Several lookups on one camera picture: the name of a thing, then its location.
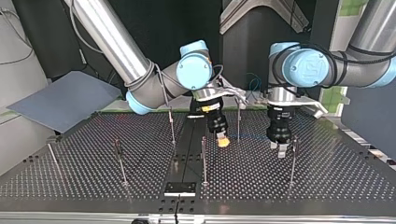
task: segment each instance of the metal frame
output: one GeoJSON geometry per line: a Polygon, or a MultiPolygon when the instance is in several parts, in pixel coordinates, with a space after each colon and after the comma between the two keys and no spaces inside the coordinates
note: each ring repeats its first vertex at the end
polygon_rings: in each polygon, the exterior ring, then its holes
{"type": "MultiPolygon", "coordinates": [[[[81,214],[81,213],[0,213],[0,223],[4,221],[29,221],[42,223],[43,220],[60,220],[65,222],[109,222],[130,223],[134,219],[148,220],[150,223],[175,223],[173,215],[138,215],[138,214],[81,214]]],[[[195,216],[179,215],[179,223],[390,223],[394,217],[345,217],[345,216],[195,216]]]]}
{"type": "MultiPolygon", "coordinates": [[[[224,35],[234,24],[254,7],[270,7],[287,23],[290,23],[292,12],[292,1],[290,0],[234,0],[224,9],[220,17],[220,33],[224,35]]],[[[303,12],[295,6],[293,12],[293,24],[290,26],[300,33],[308,25],[303,12]]]]}

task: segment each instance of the metal bracket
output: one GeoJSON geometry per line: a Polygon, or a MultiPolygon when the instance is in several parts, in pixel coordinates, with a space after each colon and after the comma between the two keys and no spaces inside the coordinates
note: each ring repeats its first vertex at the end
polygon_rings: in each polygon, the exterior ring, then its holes
{"type": "Polygon", "coordinates": [[[219,78],[221,79],[221,83],[223,85],[222,87],[219,86],[219,83],[217,83],[216,80],[213,80],[212,82],[208,83],[206,85],[206,87],[204,87],[198,91],[192,92],[195,100],[198,102],[202,102],[202,101],[208,101],[208,100],[220,97],[220,96],[233,95],[237,99],[237,102],[240,102],[240,104],[243,104],[243,105],[248,104],[248,101],[246,98],[246,91],[234,87],[223,76],[219,76],[219,78]]]}
{"type": "Polygon", "coordinates": [[[165,197],[195,197],[196,183],[168,182],[165,187],[165,197]]]}
{"type": "Polygon", "coordinates": [[[346,97],[345,95],[341,96],[341,104],[343,105],[349,105],[350,104],[350,99],[346,97]]]}
{"type": "MultiPolygon", "coordinates": [[[[283,20],[290,24],[290,16],[293,8],[293,0],[233,0],[224,9],[220,17],[220,33],[224,35],[237,21],[254,7],[270,7],[283,20]]],[[[297,6],[294,6],[292,25],[295,32],[300,33],[309,21],[297,6]]]]}
{"type": "Polygon", "coordinates": [[[284,101],[284,102],[275,102],[270,101],[268,99],[260,100],[258,103],[262,105],[278,105],[278,106],[290,106],[290,105],[304,105],[306,109],[312,112],[312,115],[319,119],[324,114],[327,114],[327,109],[318,101],[315,101],[309,97],[302,96],[300,98],[296,98],[294,101],[284,101]]]}

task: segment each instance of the metal table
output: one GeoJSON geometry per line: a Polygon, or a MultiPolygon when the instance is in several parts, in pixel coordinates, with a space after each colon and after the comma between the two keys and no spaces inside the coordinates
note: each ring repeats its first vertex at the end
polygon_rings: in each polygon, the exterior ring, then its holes
{"type": "Polygon", "coordinates": [[[359,221],[396,217],[396,173],[326,119],[299,112],[291,128],[301,139],[294,185],[292,153],[278,159],[265,136],[264,111],[226,111],[232,144],[218,148],[205,119],[175,113],[177,144],[167,113],[137,116],[105,113],[87,120],[0,176],[1,218],[131,222],[149,217],[213,222],[359,221]],[[205,136],[208,185],[203,182],[205,136]],[[113,152],[121,139],[129,186],[122,185],[113,152]],[[165,197],[170,183],[192,183],[194,197],[165,197]]]}

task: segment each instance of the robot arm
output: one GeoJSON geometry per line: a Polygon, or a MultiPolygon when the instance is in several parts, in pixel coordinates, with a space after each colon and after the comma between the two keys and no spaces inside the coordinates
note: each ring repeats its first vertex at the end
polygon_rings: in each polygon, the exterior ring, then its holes
{"type": "Polygon", "coordinates": [[[221,113],[224,95],[234,95],[246,104],[245,92],[233,87],[223,77],[215,76],[204,41],[180,48],[181,59],[160,70],[147,59],[120,22],[107,0],[64,0],[98,47],[120,74],[128,87],[126,99],[132,110],[147,114],[181,94],[192,91],[208,117],[209,131],[215,133],[219,146],[230,143],[226,136],[227,120],[221,113]]]}
{"type": "Polygon", "coordinates": [[[345,52],[328,52],[309,44],[276,43],[271,47],[268,98],[271,125],[267,136],[279,158],[291,143],[289,121],[298,105],[320,103],[296,94],[297,87],[374,88],[396,77],[396,1],[371,0],[345,52]]]}

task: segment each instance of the yellow object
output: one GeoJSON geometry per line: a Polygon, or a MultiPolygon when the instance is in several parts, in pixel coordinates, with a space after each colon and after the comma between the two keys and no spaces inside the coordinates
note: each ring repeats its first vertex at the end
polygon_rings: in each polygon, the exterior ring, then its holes
{"type": "Polygon", "coordinates": [[[201,109],[202,109],[202,111],[204,111],[204,112],[209,112],[209,111],[212,109],[212,107],[211,107],[210,105],[207,105],[207,106],[201,107],[201,109]]]}
{"type": "Polygon", "coordinates": [[[228,137],[223,137],[218,139],[219,147],[227,147],[230,145],[230,139],[228,137]]]}

